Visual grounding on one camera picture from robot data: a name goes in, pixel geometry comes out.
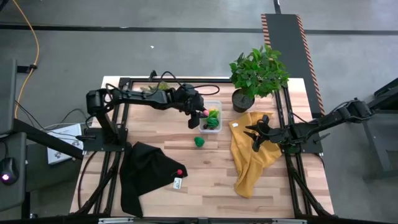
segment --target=black plant pot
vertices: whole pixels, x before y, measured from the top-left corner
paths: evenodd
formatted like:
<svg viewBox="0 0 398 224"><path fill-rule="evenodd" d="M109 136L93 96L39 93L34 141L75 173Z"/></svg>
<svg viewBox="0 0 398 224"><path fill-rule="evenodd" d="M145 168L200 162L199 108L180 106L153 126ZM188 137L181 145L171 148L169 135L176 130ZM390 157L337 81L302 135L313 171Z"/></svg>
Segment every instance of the black plant pot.
<svg viewBox="0 0 398 224"><path fill-rule="evenodd" d="M250 99L243 95L239 89L235 90L235 92L232 94L232 104L236 112L243 113L254 104L254 99Z"/></svg>

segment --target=orange cable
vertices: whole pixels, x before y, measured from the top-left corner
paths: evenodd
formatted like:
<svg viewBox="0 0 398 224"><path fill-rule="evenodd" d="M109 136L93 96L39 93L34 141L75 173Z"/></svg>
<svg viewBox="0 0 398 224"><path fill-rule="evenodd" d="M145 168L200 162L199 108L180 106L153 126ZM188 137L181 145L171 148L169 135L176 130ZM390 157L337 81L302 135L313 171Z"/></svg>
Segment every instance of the orange cable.
<svg viewBox="0 0 398 224"><path fill-rule="evenodd" d="M39 41L37 40L36 33L35 33L35 31L33 30L33 27L32 27L32 25L30 24L29 20L26 18L24 12L23 12L22 9L19 7L19 5L18 5L18 3L16 2L16 0L12 0L12 1L14 2L15 6L17 6L19 12L20 12L20 13L22 14L22 16L24 17L24 19L25 19L27 25L29 26L30 30L31 30L32 33L33 33L33 36L35 37L37 51L36 51L36 59L35 59L35 62L33 63L33 65L37 65L37 61L38 61L38 59L39 59L40 47L39 47ZM22 88L21 88L21 90L20 90L20 92L19 92L19 96L18 96L18 100L17 100L18 103L19 103L19 101L21 100L21 96L22 96L22 93L24 92L25 85L26 85L28 79L30 78L30 76L33 74L33 71L34 71L34 69L31 68L31 69L30 69L30 72L29 72L29 74L28 74L28 76L26 77L26 79L25 79L25 81L24 81L24 84L22 85ZM18 108L19 108L19 106L18 106L18 104L17 104L17 106L16 106L16 108L15 108L15 118L18 118L18 115L17 115L17 113L18 113Z"/></svg>

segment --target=black cloth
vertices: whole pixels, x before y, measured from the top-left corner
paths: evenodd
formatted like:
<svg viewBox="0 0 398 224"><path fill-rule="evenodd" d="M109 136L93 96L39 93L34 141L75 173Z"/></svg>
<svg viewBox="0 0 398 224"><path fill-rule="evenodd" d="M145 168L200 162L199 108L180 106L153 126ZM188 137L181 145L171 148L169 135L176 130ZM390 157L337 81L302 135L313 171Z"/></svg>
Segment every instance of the black cloth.
<svg viewBox="0 0 398 224"><path fill-rule="evenodd" d="M167 157L161 149L137 142L124 152L120 168L122 210L142 218L138 196L171 184L176 177L186 176L185 166Z"/></svg>

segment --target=computer mouse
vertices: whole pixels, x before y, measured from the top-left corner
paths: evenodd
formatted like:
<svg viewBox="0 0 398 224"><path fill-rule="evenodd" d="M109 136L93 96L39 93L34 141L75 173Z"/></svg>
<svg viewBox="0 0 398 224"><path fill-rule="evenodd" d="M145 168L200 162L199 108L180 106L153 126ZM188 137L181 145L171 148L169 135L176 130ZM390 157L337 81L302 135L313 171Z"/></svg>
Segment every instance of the computer mouse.
<svg viewBox="0 0 398 224"><path fill-rule="evenodd" d="M17 182L19 172L16 160L11 157L4 158L0 161L0 179L5 185L11 185Z"/></svg>

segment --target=pink object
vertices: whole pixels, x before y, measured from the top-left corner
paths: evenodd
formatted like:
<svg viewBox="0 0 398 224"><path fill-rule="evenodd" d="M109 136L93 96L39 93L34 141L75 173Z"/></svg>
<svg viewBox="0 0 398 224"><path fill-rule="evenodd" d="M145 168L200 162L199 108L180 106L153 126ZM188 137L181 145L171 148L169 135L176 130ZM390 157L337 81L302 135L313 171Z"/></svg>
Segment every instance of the pink object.
<svg viewBox="0 0 398 224"><path fill-rule="evenodd" d="M2 177L1 177L3 180L8 180L8 179L10 179L10 177L7 175L7 174L4 174Z"/></svg>

